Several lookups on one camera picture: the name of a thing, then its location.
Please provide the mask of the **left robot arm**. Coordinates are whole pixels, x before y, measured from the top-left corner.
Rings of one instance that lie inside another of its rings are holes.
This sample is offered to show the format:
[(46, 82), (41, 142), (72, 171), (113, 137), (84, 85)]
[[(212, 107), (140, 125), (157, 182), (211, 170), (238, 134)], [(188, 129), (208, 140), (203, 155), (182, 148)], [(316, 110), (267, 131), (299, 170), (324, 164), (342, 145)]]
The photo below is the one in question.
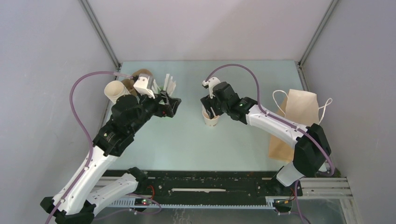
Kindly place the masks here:
[(110, 119), (93, 139), (90, 152), (73, 178), (58, 194), (43, 198), (41, 207), (57, 224), (90, 224), (98, 213), (120, 197), (146, 192), (147, 176), (136, 167), (99, 190), (93, 188), (147, 121), (153, 116), (174, 117), (181, 102), (165, 91), (154, 98), (146, 95), (119, 97), (111, 108)]

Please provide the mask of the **single paper cup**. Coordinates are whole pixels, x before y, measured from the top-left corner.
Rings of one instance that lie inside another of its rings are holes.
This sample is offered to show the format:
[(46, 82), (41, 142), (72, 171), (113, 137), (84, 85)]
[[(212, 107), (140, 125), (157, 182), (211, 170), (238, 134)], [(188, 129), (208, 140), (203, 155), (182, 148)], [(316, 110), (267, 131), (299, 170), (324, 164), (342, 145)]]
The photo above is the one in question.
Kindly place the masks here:
[(210, 118), (204, 106), (202, 106), (202, 115), (204, 117), (204, 122), (207, 126), (215, 127), (218, 124), (220, 116), (215, 116), (214, 118)]

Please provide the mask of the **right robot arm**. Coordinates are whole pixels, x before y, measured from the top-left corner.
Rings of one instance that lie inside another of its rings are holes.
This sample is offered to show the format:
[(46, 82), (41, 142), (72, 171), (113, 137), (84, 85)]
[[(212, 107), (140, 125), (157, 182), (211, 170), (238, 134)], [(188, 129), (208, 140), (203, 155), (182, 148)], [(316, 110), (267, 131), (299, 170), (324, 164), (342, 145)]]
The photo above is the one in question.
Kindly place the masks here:
[(303, 177), (315, 177), (328, 161), (331, 149), (320, 125), (305, 126), (285, 119), (263, 108), (256, 100), (240, 98), (227, 82), (215, 79), (203, 81), (202, 86), (209, 94), (200, 101), (211, 119), (226, 114), (232, 120), (276, 136), (294, 149), (293, 160), (280, 168), (271, 183), (277, 195), (284, 195)]

